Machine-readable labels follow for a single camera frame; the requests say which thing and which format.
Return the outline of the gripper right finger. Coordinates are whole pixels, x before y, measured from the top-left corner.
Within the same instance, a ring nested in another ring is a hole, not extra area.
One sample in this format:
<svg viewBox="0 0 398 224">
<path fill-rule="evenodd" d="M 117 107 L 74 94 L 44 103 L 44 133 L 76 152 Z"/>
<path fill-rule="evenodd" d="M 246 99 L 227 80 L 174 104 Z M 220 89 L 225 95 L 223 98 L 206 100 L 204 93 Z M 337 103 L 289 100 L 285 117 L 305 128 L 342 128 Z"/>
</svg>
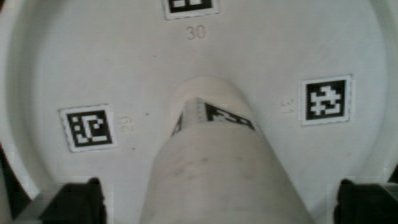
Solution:
<svg viewBox="0 0 398 224">
<path fill-rule="evenodd" d="M 398 184 L 341 181 L 333 224 L 398 224 Z"/>
</svg>

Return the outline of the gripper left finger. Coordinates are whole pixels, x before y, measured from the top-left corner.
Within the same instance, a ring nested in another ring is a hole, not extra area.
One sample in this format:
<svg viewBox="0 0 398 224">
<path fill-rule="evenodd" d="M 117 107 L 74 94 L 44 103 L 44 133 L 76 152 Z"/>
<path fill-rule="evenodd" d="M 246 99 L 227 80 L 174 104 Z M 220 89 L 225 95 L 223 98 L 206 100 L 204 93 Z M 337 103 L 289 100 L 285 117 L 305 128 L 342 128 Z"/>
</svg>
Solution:
<svg viewBox="0 0 398 224">
<path fill-rule="evenodd" d="M 17 215 L 14 224 L 106 224 L 99 179 L 65 183 L 44 191 Z"/>
</svg>

